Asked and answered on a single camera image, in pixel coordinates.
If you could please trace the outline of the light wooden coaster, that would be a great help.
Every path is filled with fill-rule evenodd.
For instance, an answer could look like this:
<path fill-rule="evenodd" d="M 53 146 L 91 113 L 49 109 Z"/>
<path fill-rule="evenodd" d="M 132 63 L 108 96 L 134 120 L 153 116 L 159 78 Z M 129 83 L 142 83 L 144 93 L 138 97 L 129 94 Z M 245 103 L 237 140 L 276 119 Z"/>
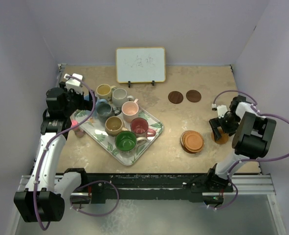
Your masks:
<path fill-rule="evenodd" d="M 220 138 L 219 140 L 217 140 L 217 141 L 214 139 L 214 134 L 211 133 L 211 139 L 212 139 L 212 141 L 214 141 L 214 142 L 217 143 L 217 144 L 225 144 L 225 143 L 227 143 L 228 140 L 229 140 L 229 135 L 226 134 L 226 133 L 224 133 L 221 129 L 219 130 L 219 132 L 220 132 L 220 134 L 221 134 L 221 138 Z"/>

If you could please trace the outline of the dark walnut coaster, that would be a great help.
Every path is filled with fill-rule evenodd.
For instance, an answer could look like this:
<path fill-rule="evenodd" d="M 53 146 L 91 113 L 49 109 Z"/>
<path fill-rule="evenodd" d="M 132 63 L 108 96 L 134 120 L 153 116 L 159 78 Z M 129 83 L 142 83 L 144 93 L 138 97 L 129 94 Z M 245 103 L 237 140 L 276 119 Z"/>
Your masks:
<path fill-rule="evenodd" d="M 186 98 L 188 101 L 196 103 L 201 100 L 201 93 L 197 90 L 189 90 L 186 93 Z"/>
<path fill-rule="evenodd" d="M 171 91 L 168 94 L 168 100 L 173 104 L 179 104 L 183 101 L 183 94 L 179 91 Z"/>

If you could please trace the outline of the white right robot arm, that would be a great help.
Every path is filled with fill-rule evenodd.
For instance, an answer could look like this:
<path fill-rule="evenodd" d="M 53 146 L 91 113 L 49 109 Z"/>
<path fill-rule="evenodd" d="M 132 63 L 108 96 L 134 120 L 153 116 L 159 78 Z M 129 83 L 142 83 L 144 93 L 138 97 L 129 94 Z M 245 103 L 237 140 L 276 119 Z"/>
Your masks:
<path fill-rule="evenodd" d="M 213 140 L 220 141 L 222 133 L 233 136 L 234 152 L 209 169 L 205 179 L 209 191 L 220 191 L 228 186 L 231 177 L 244 164 L 265 157 L 276 121 L 259 114 L 256 105 L 241 95 L 232 99 L 229 108 L 213 103 L 212 110 L 218 114 L 217 118 L 209 120 Z"/>

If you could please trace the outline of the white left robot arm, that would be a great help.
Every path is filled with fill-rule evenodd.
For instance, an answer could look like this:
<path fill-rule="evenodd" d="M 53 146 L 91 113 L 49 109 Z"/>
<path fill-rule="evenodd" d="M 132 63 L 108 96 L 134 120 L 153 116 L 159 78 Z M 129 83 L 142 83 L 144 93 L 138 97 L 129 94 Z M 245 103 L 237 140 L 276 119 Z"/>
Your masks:
<path fill-rule="evenodd" d="M 67 170 L 59 182 L 55 181 L 60 154 L 71 130 L 70 117 L 77 110 L 93 112 L 96 105 L 93 94 L 84 99 L 83 85 L 84 82 L 60 82 L 46 92 L 47 108 L 34 168 L 24 189 L 14 195 L 14 204 L 25 222 L 60 221 L 70 194 L 88 188 L 83 169 Z"/>

